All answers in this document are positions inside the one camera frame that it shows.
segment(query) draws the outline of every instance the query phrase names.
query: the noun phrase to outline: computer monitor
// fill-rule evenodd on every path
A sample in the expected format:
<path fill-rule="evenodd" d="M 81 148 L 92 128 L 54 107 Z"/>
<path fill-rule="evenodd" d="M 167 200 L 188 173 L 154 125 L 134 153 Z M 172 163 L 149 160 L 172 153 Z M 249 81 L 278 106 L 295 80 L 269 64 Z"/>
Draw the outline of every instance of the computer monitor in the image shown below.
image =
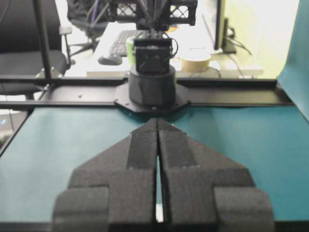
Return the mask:
<path fill-rule="evenodd" d="M 225 0 L 203 0 L 202 19 L 213 42 L 213 48 L 222 48 L 224 39 Z"/>

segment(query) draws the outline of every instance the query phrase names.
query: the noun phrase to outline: black lattice bracket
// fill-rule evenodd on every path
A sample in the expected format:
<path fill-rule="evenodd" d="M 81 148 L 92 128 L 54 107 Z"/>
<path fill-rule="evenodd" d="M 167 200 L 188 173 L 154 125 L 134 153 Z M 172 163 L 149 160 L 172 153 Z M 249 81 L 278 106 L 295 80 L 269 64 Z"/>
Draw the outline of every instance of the black lattice bracket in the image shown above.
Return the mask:
<path fill-rule="evenodd" d="M 197 0 L 107 0 L 110 21 L 132 22 L 137 29 L 168 30 L 171 24 L 194 25 Z"/>

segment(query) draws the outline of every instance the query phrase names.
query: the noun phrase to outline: office chair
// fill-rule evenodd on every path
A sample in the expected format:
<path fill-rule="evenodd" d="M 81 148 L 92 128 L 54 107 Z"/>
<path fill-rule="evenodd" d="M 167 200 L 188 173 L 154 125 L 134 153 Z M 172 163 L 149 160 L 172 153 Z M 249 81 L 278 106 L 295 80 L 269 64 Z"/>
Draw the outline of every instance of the office chair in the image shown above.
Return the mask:
<path fill-rule="evenodd" d="M 0 75 L 37 75 L 43 68 L 37 23 L 30 0 L 10 0 L 10 6 L 0 22 Z M 9 0 L 0 1 L 0 11 Z M 55 0 L 42 1 L 50 45 L 50 62 L 64 74 L 70 66 L 61 52 L 59 16 Z M 40 91 L 33 84 L 1 84 L 1 95 L 26 95 L 29 100 Z"/>
<path fill-rule="evenodd" d="M 102 36 L 108 22 L 103 16 L 97 23 L 93 23 L 93 18 L 98 16 L 104 8 L 105 3 L 98 0 L 67 0 L 69 21 L 86 33 L 88 42 L 72 44 L 71 46 L 81 47 L 70 56 L 77 55 L 87 50 L 95 51 L 98 46 L 97 38 Z"/>

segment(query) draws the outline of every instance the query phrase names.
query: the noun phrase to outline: green object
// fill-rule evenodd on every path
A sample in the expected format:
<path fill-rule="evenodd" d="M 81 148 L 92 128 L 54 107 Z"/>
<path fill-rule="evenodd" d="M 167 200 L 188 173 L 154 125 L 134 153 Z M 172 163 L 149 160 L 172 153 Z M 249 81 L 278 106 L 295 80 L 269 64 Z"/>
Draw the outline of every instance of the green object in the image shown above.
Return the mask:
<path fill-rule="evenodd" d="M 289 55 L 278 81 L 309 121 L 308 9 L 309 1 L 300 0 Z"/>
<path fill-rule="evenodd" d="M 49 222 L 73 169 L 148 119 L 120 109 L 36 109 L 0 158 L 0 222 Z M 309 220 L 309 124 L 296 107 L 185 108 L 166 119 L 248 167 L 276 220 Z"/>
<path fill-rule="evenodd" d="M 126 53 L 127 53 L 127 58 L 129 59 L 130 65 L 133 65 L 136 63 L 136 58 L 135 58 L 135 55 L 133 54 L 134 38 L 135 37 L 130 37 L 130 38 L 127 38 L 126 40 Z"/>

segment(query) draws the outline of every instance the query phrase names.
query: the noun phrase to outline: mounting plate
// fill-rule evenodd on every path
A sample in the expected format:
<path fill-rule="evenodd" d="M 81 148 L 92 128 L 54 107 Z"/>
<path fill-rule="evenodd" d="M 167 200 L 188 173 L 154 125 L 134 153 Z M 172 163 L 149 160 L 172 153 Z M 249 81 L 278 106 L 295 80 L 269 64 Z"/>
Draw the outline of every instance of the mounting plate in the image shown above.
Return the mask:
<path fill-rule="evenodd" d="M 156 107 L 140 105 L 132 101 L 129 97 L 129 83 L 125 83 L 116 88 L 114 103 L 135 113 L 168 114 L 190 103 L 188 98 L 188 88 L 176 85 L 176 101 L 173 105 Z"/>

